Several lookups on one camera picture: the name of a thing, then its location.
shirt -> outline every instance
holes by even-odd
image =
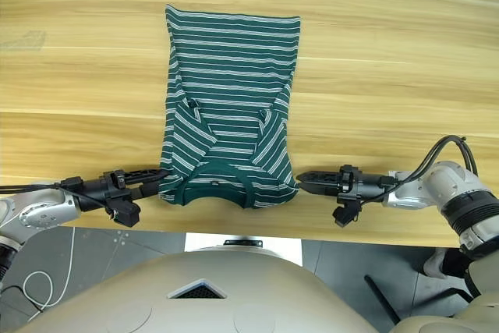
[[[170,62],[159,194],[269,207],[298,191],[286,149],[299,17],[167,5]]]

wooden table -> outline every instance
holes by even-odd
[[[302,17],[288,149],[295,174],[415,168],[442,135],[469,137],[499,192],[498,0],[1,0],[2,183],[95,178],[158,164],[165,4]],[[444,158],[459,161],[451,147]],[[269,209],[141,201],[136,229],[455,246],[434,208],[372,204],[340,229],[305,192]],[[74,225],[116,228],[102,211]]]

black cable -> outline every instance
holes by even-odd
[[[100,207],[103,207],[105,209],[108,209],[108,206],[106,206],[105,204],[103,204],[102,202],[100,202],[99,200],[97,199],[94,199],[92,197],[89,197],[88,195],[85,195],[85,194],[80,194],[80,193],[75,193],[74,191],[71,191],[71,190],[67,190],[67,189],[64,189],[62,188],[61,186],[56,186],[55,187],[56,189],[59,189],[61,191],[65,191],[66,193],[69,193],[71,195],[74,195],[75,197],[79,197],[80,199],[86,199],[86,200],[89,200],[90,202],[92,202],[93,204],[96,204],[97,206],[100,206]]]
[[[407,176],[397,185],[386,190],[384,193],[376,195],[375,197],[372,197],[370,199],[364,200],[363,202],[361,202],[360,206],[362,207],[364,204],[379,201],[379,199],[385,198],[387,195],[396,191],[396,189],[398,189],[400,186],[420,178],[422,175],[428,172],[428,170],[431,168],[431,166],[437,159],[440,152],[442,152],[444,147],[450,142],[456,143],[459,150],[461,151],[462,157],[465,161],[466,169],[470,170],[475,175],[478,175],[478,169],[476,167],[475,158],[473,157],[473,154],[468,144],[465,142],[465,138],[459,136],[445,136],[440,140],[438,140],[433,147],[431,147],[428,154],[426,154],[425,158],[418,166],[418,168],[414,170],[414,172],[412,172],[409,176]]]
[[[5,289],[3,289],[3,290],[0,292],[0,295],[3,295],[3,293],[4,293],[4,292],[6,292],[7,290],[10,290],[10,289],[17,289],[17,290],[19,290],[19,291],[21,292],[21,294],[23,294],[23,297],[24,297],[24,298],[26,298],[26,300],[27,300],[28,302],[30,302],[30,303],[31,303],[31,305],[32,305],[34,308],[36,308],[38,312],[40,312],[40,313],[43,313],[43,312],[44,312],[44,311],[43,311],[43,310],[42,310],[39,306],[37,306],[37,305],[36,305],[36,303],[34,303],[33,301],[29,300],[29,299],[28,299],[28,298],[24,295],[23,290],[22,290],[22,289],[21,289],[21,287],[20,287],[20,286],[18,286],[18,285],[11,285],[11,286],[7,286]]]
[[[29,193],[32,191],[45,190],[45,189],[61,190],[61,191],[64,191],[68,194],[71,194],[75,197],[79,197],[80,199],[89,200],[90,202],[92,202],[93,204],[96,204],[99,207],[103,207],[103,208],[108,209],[108,207],[105,204],[103,204],[102,202],[100,202],[99,200],[96,200],[96,199],[89,197],[85,194],[76,193],[74,191],[65,189],[65,188],[61,187],[58,182],[53,183],[51,185],[37,185],[37,184],[34,184],[34,185],[4,185],[4,186],[0,186],[0,195]]]

white cable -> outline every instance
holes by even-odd
[[[50,301],[52,299],[52,296],[54,294],[54,282],[52,281],[52,277],[50,277],[50,275],[47,272],[44,272],[44,271],[31,272],[24,279],[24,282],[23,282],[23,293],[24,293],[25,297],[28,298],[31,302],[33,302],[33,303],[37,304],[38,306],[40,306],[40,309],[42,311],[45,309],[45,307],[52,307],[52,306],[55,306],[57,303],[59,303],[61,301],[62,297],[64,296],[66,289],[68,288],[69,278],[71,276],[71,269],[73,268],[73,251],[74,251],[74,248],[75,248],[75,231],[76,231],[76,228],[73,227],[73,234],[71,235],[71,251],[69,253],[68,274],[66,275],[66,278],[65,278],[64,289],[62,290],[61,295],[58,297],[58,299],[55,302],[50,303]],[[50,287],[50,292],[49,292],[48,298],[45,301],[45,303],[38,302],[36,299],[34,299],[32,296],[30,296],[28,294],[28,292],[26,291],[26,283],[28,282],[28,280],[32,276],[35,276],[35,275],[43,275],[48,280],[48,285]],[[36,312],[35,315],[33,315],[32,317],[30,317],[30,319],[28,321],[33,320],[39,314],[40,314],[40,311]]]

vent grille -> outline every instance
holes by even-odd
[[[168,294],[170,299],[225,299],[226,295],[206,279],[192,282]]]
[[[209,289],[205,285],[201,285],[201,286],[198,286],[197,288],[189,290],[188,292],[184,292],[183,294],[180,294],[179,296],[176,296],[175,298],[176,299],[188,299],[188,298],[193,298],[193,299],[223,299],[216,292]]]

